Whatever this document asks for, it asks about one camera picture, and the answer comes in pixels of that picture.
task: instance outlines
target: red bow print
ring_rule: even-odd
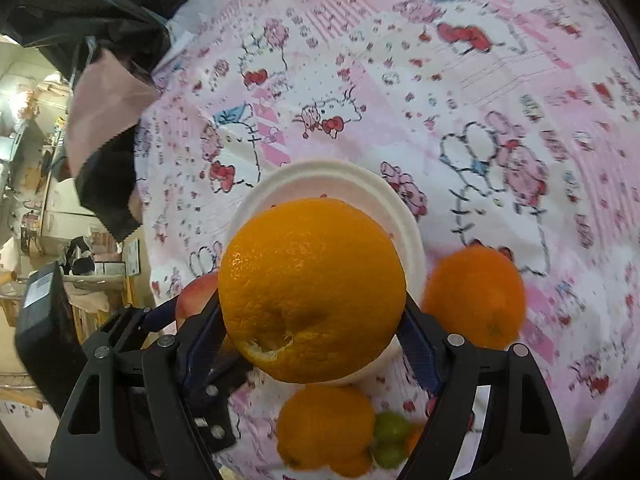
[[[537,190],[537,194],[538,195],[546,195],[546,182],[538,182],[538,190]]]
[[[484,32],[475,25],[469,27],[451,27],[451,25],[447,25],[447,23],[439,23],[437,29],[440,37],[449,43],[466,41],[479,52],[489,52],[491,50],[491,41],[489,41],[484,35]]]
[[[518,139],[511,139],[511,140],[507,140],[504,147],[507,150],[512,151],[512,150],[515,150],[519,145],[520,145],[520,141]]]
[[[258,70],[258,72],[247,72],[244,74],[244,84],[249,86],[251,83],[256,83],[257,85],[261,85],[265,81],[267,81],[267,71],[263,68]]]
[[[236,176],[236,168],[233,166],[223,166],[217,160],[209,168],[209,178],[211,180],[218,180],[222,183],[222,191],[228,193],[234,184],[234,177]]]
[[[335,133],[341,132],[344,129],[344,121],[342,117],[335,116],[333,119],[325,119],[320,123],[322,129],[326,134],[331,135],[331,132],[335,130]]]

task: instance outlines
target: cabinet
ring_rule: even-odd
[[[42,236],[50,238],[72,240],[77,236],[88,236],[92,227],[104,231],[95,216],[45,210],[42,218]]]
[[[18,151],[28,125],[29,121],[21,121],[10,137],[0,137],[0,160],[7,162],[14,160],[15,153]]]
[[[47,192],[46,211],[58,213],[70,213],[75,215],[94,216],[94,213],[80,205],[76,193],[76,183],[72,178],[58,182],[51,177]]]

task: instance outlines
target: metal screw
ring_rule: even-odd
[[[172,336],[171,334],[161,335],[158,338],[158,346],[161,346],[162,348],[167,348],[168,346],[171,346],[172,344],[174,344],[174,341],[175,341],[175,337]]]
[[[465,338],[460,334],[449,334],[447,336],[447,341],[451,346],[462,346],[465,343]]]
[[[218,426],[218,425],[212,426],[211,434],[213,435],[213,438],[220,440],[225,436],[225,429],[222,426]]]
[[[529,349],[521,343],[513,345],[513,353],[518,357],[526,357],[529,354]]]
[[[98,346],[98,348],[95,349],[94,355],[98,359],[104,359],[105,357],[107,357],[107,355],[109,355],[109,347],[108,346]]]

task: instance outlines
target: patterned fabric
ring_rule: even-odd
[[[219,266],[228,222],[265,173],[350,160],[402,197],[430,267],[472,243],[517,265],[520,340],[580,470],[640,375],[640,73],[602,7],[194,1],[198,30],[156,73],[162,96],[136,145],[158,301]],[[402,356],[360,386],[377,411],[425,421],[433,405]],[[334,478],[277,455],[274,420],[295,390],[254,372],[231,399],[239,443],[220,462],[247,479]],[[457,474],[478,444],[481,405]]]

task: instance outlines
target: hello kitty print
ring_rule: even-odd
[[[136,139],[156,300],[219,269],[229,222],[266,174],[358,164],[398,194],[430,268],[478,244],[516,265],[520,340],[578,471],[640,377],[640,70],[597,0],[200,1]],[[433,404],[402,356],[362,388],[416,422]],[[238,445],[218,459],[244,478],[300,480],[273,438],[291,392],[257,370],[230,400]]]

